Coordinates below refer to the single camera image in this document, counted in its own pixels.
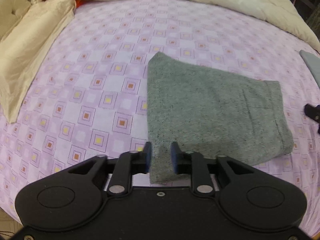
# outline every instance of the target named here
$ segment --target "floor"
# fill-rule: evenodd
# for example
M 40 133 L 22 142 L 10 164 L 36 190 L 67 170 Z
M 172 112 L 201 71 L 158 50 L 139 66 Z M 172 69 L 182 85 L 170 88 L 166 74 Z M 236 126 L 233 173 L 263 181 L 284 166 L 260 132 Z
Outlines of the floor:
M 22 227 L 23 226 L 21 224 L 11 218 L 0 208 L 0 234 L 4 239 L 9 239 L 9 236 L 12 236 L 14 233 L 18 232 Z

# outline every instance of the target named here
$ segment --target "black object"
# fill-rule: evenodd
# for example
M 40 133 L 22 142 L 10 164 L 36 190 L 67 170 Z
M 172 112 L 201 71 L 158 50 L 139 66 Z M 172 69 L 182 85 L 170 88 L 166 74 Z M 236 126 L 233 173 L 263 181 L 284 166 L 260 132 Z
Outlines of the black object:
M 314 107 L 310 104 L 306 104 L 303 110 L 307 117 L 311 118 L 312 120 L 320 124 L 320 105 Z
M 12 240 L 310 240 L 298 228 L 307 201 L 293 184 L 224 155 L 182 152 L 176 142 L 171 153 L 191 187 L 132 187 L 132 175 L 148 171 L 149 142 L 142 152 L 96 156 L 26 186 L 15 202 L 25 227 Z

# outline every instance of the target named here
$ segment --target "beige blanket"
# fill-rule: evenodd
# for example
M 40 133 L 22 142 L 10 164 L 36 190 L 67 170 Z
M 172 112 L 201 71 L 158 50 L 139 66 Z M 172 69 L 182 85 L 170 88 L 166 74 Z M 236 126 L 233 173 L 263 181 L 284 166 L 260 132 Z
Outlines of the beige blanket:
M 16 121 L 42 60 L 54 39 L 73 18 L 74 0 L 35 1 L 37 4 L 0 43 L 0 104 L 8 122 Z M 194 1 L 224 6 L 268 21 L 320 51 L 318 38 L 289 0 Z

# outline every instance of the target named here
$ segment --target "purple checkered bed sheet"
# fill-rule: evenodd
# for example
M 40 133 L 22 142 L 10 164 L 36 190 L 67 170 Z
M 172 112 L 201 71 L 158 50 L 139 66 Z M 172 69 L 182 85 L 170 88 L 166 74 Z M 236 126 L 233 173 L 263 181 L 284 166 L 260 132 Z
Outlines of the purple checkered bed sheet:
M 320 228 L 320 137 L 303 114 L 320 102 L 299 56 L 315 53 L 298 38 L 261 20 L 187 0 L 92 2 L 57 38 L 23 101 L 18 121 L 1 116 L 0 206 L 18 220 L 14 200 L 26 184 L 97 154 L 116 158 L 148 139 L 147 64 L 172 58 L 281 83 L 294 137 L 289 155 L 257 168 L 301 188 L 308 210 L 301 228 Z M 136 175 L 136 185 L 150 185 Z M 172 182 L 178 185 L 186 182 Z

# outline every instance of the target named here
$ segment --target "light gray object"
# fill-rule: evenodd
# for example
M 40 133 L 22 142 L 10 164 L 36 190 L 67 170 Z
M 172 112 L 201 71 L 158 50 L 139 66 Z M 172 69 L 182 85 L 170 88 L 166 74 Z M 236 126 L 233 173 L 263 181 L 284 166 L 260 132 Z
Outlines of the light gray object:
M 225 154 L 249 165 L 290 153 L 280 84 L 174 60 L 158 52 L 148 64 L 151 182 L 176 177 L 170 145 Z
M 300 50 L 299 54 L 320 87 L 320 58 L 304 50 Z

